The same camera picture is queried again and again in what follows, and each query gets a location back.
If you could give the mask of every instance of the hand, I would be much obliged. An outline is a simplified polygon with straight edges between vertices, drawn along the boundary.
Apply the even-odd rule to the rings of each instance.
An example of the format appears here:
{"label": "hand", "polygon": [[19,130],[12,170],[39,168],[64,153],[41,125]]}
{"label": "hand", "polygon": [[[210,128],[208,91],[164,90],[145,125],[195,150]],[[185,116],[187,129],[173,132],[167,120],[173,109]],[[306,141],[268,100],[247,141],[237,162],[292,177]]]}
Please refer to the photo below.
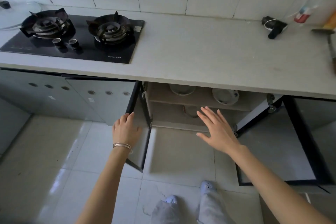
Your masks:
{"label": "hand", "polygon": [[230,125],[219,110],[217,110],[217,114],[209,107],[201,107],[201,110],[205,113],[205,115],[203,115],[200,111],[197,111],[197,115],[208,127],[211,137],[207,137],[202,133],[197,133],[196,135],[216,150],[230,155],[232,150],[236,149],[240,145]]}
{"label": "hand", "polygon": [[126,113],[113,124],[113,143],[124,143],[133,148],[142,132],[140,127],[135,128],[133,126],[133,119],[134,112],[131,114]]}

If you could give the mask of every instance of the person's right arm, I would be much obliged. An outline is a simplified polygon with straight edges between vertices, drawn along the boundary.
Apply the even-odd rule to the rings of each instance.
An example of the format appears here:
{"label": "person's right arm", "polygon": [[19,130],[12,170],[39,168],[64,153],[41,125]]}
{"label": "person's right arm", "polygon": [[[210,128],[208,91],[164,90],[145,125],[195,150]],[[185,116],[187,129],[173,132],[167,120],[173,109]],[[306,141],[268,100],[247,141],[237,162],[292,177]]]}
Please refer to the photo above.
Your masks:
{"label": "person's right arm", "polygon": [[201,107],[201,110],[205,115],[199,111],[197,114],[208,127],[211,137],[202,133],[197,133],[197,136],[236,162],[280,224],[333,223],[241,145],[219,110],[217,114],[208,107]]}

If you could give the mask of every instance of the silver bangle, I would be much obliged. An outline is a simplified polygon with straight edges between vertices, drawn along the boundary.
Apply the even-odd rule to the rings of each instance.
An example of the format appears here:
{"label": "silver bangle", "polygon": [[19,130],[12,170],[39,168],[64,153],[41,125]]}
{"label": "silver bangle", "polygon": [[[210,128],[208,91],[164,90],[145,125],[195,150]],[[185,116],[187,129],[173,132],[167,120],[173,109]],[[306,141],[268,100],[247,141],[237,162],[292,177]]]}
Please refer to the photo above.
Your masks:
{"label": "silver bangle", "polygon": [[125,143],[114,143],[113,144],[113,148],[116,147],[116,146],[122,146],[122,147],[126,147],[130,150],[129,154],[132,154],[133,153],[133,150],[131,148],[131,146],[129,144],[125,144]]}

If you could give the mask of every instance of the black glass cooktop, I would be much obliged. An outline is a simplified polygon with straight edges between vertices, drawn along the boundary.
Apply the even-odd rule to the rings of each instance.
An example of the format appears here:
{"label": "black glass cooktop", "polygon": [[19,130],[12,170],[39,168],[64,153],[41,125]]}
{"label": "black glass cooktop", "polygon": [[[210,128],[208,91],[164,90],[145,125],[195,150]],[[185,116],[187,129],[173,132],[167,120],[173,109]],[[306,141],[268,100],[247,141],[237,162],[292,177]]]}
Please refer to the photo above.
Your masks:
{"label": "black glass cooktop", "polygon": [[[52,39],[27,37],[19,32],[0,51],[129,64],[145,24],[142,20],[129,20],[133,29],[131,34],[120,43],[102,44],[88,30],[87,21],[94,21],[96,17],[69,15],[68,19],[73,27],[59,37],[64,43],[62,48],[57,48]],[[77,40],[79,47],[72,48],[69,42],[71,39]]]}

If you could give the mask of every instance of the gray pants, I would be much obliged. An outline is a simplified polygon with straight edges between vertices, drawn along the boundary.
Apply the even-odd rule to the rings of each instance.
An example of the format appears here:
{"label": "gray pants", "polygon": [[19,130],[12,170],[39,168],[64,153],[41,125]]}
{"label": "gray pants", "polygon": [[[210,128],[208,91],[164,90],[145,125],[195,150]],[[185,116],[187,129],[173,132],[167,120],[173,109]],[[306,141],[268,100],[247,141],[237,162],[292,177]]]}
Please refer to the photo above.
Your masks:
{"label": "gray pants", "polygon": [[[199,224],[235,224],[225,210],[221,196],[212,191],[201,196],[199,203]],[[179,206],[160,201],[153,210],[151,224],[181,224]]]}

